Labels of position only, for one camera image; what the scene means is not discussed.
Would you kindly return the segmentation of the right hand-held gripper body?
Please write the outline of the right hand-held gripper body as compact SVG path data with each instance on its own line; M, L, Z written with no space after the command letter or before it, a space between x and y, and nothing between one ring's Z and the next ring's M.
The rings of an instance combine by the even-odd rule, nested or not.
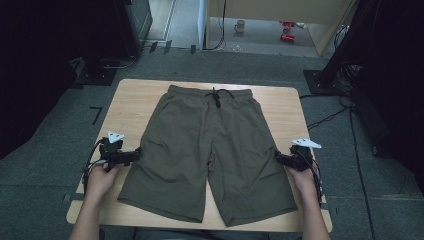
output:
M286 159L288 167L297 171L311 169L314 161L311 153L313 148L321 149L322 146L307 138L292 140L291 155Z

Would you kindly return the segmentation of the person's lap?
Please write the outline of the person's lap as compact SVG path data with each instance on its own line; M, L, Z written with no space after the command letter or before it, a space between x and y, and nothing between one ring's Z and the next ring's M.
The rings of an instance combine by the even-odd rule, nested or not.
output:
M300 234L274 236L268 232L224 231L165 228L134 228L131 233L115 238L101 230L101 240L303 240Z

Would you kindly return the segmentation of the person's left hand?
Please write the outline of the person's left hand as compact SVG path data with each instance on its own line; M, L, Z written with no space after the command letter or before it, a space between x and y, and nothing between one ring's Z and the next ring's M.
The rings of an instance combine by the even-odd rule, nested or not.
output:
M94 166L89 174L86 197L92 201L100 201L112 188L120 168L120 165L116 165L106 171L102 165Z

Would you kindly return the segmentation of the bent metal tube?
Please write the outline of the bent metal tube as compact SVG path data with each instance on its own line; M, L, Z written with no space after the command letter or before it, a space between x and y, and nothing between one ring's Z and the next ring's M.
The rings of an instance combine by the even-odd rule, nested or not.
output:
M136 56L126 58L103 58L100 60L104 69L125 69L133 65L137 61Z

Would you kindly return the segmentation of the black stand base plate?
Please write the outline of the black stand base plate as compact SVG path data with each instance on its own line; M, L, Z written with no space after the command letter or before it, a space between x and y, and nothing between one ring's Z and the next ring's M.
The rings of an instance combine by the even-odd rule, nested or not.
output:
M116 74L116 69L101 69L99 72L90 72L84 66L75 80L76 85L110 86Z
M320 80L322 75L320 70L304 70L303 74L311 94L320 96L340 96L342 94L342 91L334 85L325 85Z

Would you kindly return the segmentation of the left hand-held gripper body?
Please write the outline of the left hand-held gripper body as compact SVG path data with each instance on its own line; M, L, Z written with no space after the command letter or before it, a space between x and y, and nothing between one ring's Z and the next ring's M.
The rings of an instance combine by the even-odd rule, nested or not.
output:
M130 152L122 152L124 135L109 131L106 137L101 139L99 147L100 159L105 160L107 167L106 171L109 172L116 165L123 164L129 166L132 161Z

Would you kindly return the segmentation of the dark cabinet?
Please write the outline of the dark cabinet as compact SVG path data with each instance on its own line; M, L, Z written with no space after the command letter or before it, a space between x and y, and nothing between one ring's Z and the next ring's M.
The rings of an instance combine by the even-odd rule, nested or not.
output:
M149 0L114 0L125 56L139 57L153 23Z

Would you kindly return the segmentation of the person's right hand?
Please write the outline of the person's right hand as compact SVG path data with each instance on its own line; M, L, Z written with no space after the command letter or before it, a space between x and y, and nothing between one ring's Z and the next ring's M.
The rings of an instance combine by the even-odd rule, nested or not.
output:
M299 172L290 167L287 167L287 170L293 177L295 185L302 195L309 196L317 193L313 174L310 170Z

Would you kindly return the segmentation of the olive green shorts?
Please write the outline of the olive green shorts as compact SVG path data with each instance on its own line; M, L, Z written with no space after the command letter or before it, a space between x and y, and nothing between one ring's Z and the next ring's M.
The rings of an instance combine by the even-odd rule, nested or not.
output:
M249 89L172 85L141 137L119 201L200 223L211 195L228 227L296 210L278 149Z

